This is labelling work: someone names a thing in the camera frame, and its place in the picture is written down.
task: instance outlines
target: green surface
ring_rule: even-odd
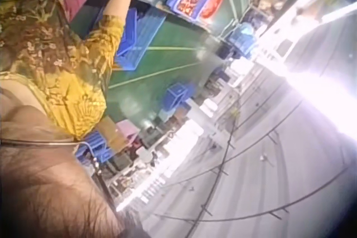
[[[166,0],[143,0],[152,4]],[[248,0],[224,0],[214,17],[205,21],[214,36],[223,36],[240,19]],[[73,29],[85,36],[97,8],[85,7]],[[125,118],[146,128],[161,109],[166,89],[176,82],[193,82],[203,87],[213,70],[222,64],[213,51],[217,47],[202,29],[168,16],[150,44],[136,71],[113,72],[108,91],[107,114],[114,121]]]
[[[134,72],[113,72],[107,114],[116,122],[128,118],[138,127],[150,126],[170,85],[193,82],[203,86],[222,63],[211,53],[215,45],[201,30],[165,22],[151,43],[159,50],[148,50]]]

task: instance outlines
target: sleeve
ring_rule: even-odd
[[[124,22],[119,17],[103,15],[103,18],[83,42],[92,68],[97,71],[104,88],[108,86],[112,74],[114,55],[118,50],[123,31]]]

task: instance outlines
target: bright light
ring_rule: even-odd
[[[208,117],[213,117],[214,112],[217,111],[218,106],[210,99],[205,99],[203,104],[200,106],[201,111],[203,111]]]
[[[291,73],[285,66],[279,67],[279,63],[272,65],[269,61],[261,61],[260,64],[276,75],[284,76],[288,83],[329,118],[341,133],[357,140],[357,100],[337,81],[309,73]]]
[[[155,183],[155,180],[159,180],[165,184],[165,181],[160,176],[165,174],[166,177],[170,177],[174,171],[177,170],[180,164],[185,160],[187,155],[196,145],[199,136],[201,136],[203,132],[203,128],[201,128],[196,122],[188,120],[177,131],[179,135],[175,134],[172,140],[164,145],[164,148],[171,152],[170,156],[161,162],[151,175],[143,183],[141,183],[129,197],[117,206],[117,211],[124,209],[136,197],[139,197],[143,202],[146,202],[147,199],[142,195],[142,193],[148,190],[150,186]]]

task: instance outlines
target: cable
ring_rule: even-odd
[[[0,144],[9,147],[26,147],[34,149],[47,149],[48,147],[58,147],[58,146],[77,146],[85,145],[89,150],[92,156],[94,157],[94,152],[92,147],[88,142],[46,142],[46,141],[31,141],[31,140],[15,140],[15,139],[0,139]]]
[[[338,37],[336,37],[337,40],[338,40],[338,38],[340,38],[340,36],[342,35],[343,31],[344,31],[344,29],[341,31],[341,34],[340,34]],[[309,47],[309,45],[312,45],[312,42],[307,42],[305,49],[307,49],[307,48]],[[301,59],[303,59],[303,57],[300,57],[300,59],[295,63],[294,68],[297,66],[298,63],[300,63]],[[324,68],[322,69],[320,76],[322,76],[322,75],[325,73],[325,71],[326,71],[328,65],[330,64],[330,61],[331,61],[331,57],[329,58],[329,60],[327,61],[326,65],[325,65]],[[238,154],[232,156],[231,158],[228,158],[228,159],[226,160],[226,162],[229,162],[229,161],[233,160],[234,158],[236,158],[236,157],[242,155],[243,153],[245,153],[246,151],[248,151],[249,149],[251,149],[251,148],[253,148],[255,145],[257,145],[257,144],[258,144],[261,140],[263,140],[267,135],[269,135],[269,134],[270,134],[271,132],[273,132],[276,128],[278,128],[278,127],[301,105],[302,102],[303,102],[303,100],[301,100],[277,125],[275,125],[275,126],[274,126],[271,130],[269,130],[265,135],[263,135],[262,137],[260,137],[258,140],[256,140],[254,143],[252,143],[252,144],[249,145],[248,147],[246,147],[246,149],[244,149],[244,150],[241,151],[240,153],[238,153]],[[171,186],[180,184],[180,183],[182,183],[182,182],[190,181],[190,180],[192,180],[192,179],[194,179],[194,178],[200,177],[200,176],[202,176],[202,175],[204,175],[204,174],[207,174],[208,172],[211,172],[213,169],[216,169],[216,168],[219,167],[219,166],[220,166],[220,165],[215,166],[215,167],[213,167],[213,168],[210,168],[210,169],[208,169],[208,170],[206,170],[206,171],[203,171],[203,172],[201,172],[201,173],[199,173],[199,174],[196,174],[196,175],[194,175],[194,176],[192,176],[192,177],[190,177],[190,178],[184,179],[184,180],[182,180],[182,181],[165,185],[165,186],[163,186],[163,188],[171,187]]]
[[[224,168],[225,159],[227,158],[228,150],[229,150],[229,147],[230,147],[230,141],[231,141],[231,139],[232,139],[232,137],[233,137],[234,127],[235,127],[235,123],[237,122],[237,117],[238,117],[238,116],[236,115],[235,118],[234,118],[232,130],[231,130],[231,132],[230,132],[230,136],[229,136],[229,139],[228,139],[228,142],[227,142],[227,147],[226,147],[226,150],[225,150],[225,152],[224,152],[224,156],[223,156],[223,158],[222,158],[222,163],[221,163],[221,165],[220,165],[220,167],[219,167],[219,171],[218,171],[218,174],[217,174],[217,176],[216,176],[216,179],[215,179],[215,181],[214,181],[214,183],[213,183],[213,186],[212,186],[212,188],[211,188],[211,191],[209,192],[208,197],[207,197],[205,203],[202,205],[202,209],[201,209],[199,215],[197,216],[196,220],[194,221],[194,224],[193,224],[193,225],[191,226],[191,228],[189,229],[189,231],[188,231],[188,233],[186,234],[185,238],[189,238],[189,237],[192,235],[192,233],[195,231],[195,228],[196,228],[196,226],[197,226],[197,223],[200,221],[202,215],[203,215],[204,212],[205,212],[205,209],[208,207],[210,201],[212,200],[212,197],[213,197],[213,195],[214,195],[215,190],[217,189],[217,185],[218,185],[218,182],[219,182],[220,177],[221,177],[221,175],[222,175],[222,170],[223,170],[223,168]]]
[[[233,218],[224,218],[224,219],[221,219],[221,220],[200,220],[199,222],[227,222],[227,221],[237,221],[237,220],[246,220],[248,218],[252,218],[252,217],[260,217],[260,216],[264,216],[266,214],[270,214],[270,213],[274,213],[274,212],[277,212],[279,210],[284,210],[290,206],[293,206],[297,203],[300,203],[306,199],[308,199],[309,197],[317,194],[318,192],[320,192],[321,190],[323,190],[324,188],[326,188],[327,186],[329,186],[330,184],[332,184],[335,180],[337,180],[339,177],[341,177],[349,168],[355,166],[356,163],[353,163],[351,164],[350,166],[348,167],[345,167],[340,173],[338,173],[335,177],[333,177],[332,179],[330,179],[329,181],[327,181],[325,184],[323,184],[321,187],[317,188],[316,190],[312,191],[311,193],[291,202],[291,203],[288,203],[284,206],[280,206],[280,207],[277,207],[277,208],[274,208],[274,209],[271,209],[271,210],[268,210],[268,211],[265,211],[265,212],[262,212],[262,213],[256,213],[256,214],[253,214],[253,215],[249,215],[249,216],[244,216],[244,217],[233,217]],[[165,216],[165,215],[160,215],[160,214],[156,214],[154,213],[153,215],[157,216],[157,217],[161,217],[161,218],[168,218],[168,219],[171,219],[171,220],[181,220],[181,221],[195,221],[193,218],[179,218],[179,217],[170,217],[170,216]]]

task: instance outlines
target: yellow floral blouse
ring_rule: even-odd
[[[124,23],[103,16],[82,40],[62,0],[0,0],[0,84],[26,86],[47,116],[80,139],[102,118]]]

